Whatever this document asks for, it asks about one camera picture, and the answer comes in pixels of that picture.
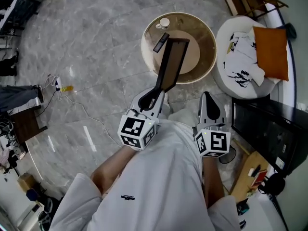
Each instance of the gray tile floor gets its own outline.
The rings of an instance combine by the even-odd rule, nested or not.
[[[1,83],[43,84],[49,74],[58,75],[64,86],[74,86],[76,93],[67,96],[82,103],[118,141],[121,115],[136,94],[156,81],[141,56],[141,35],[154,18],[174,11],[200,17],[214,34],[230,17],[224,0],[45,0],[23,31],[18,76],[2,78]],[[206,90],[225,104],[230,118],[231,98],[211,75],[190,85],[177,85],[169,92],[171,107],[174,111],[190,108],[197,114],[198,99]],[[53,92],[54,87],[46,88],[44,106]],[[81,105],[64,95],[60,99],[55,94],[39,117],[49,129],[30,139],[28,146],[44,182],[65,192],[78,172],[89,175],[118,147]],[[230,187],[232,165],[220,167]],[[19,169],[39,178],[29,154]]]

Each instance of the white cup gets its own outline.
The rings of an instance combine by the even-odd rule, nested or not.
[[[158,29],[167,29],[170,25],[170,20],[167,18],[161,18],[159,24],[156,25]]]

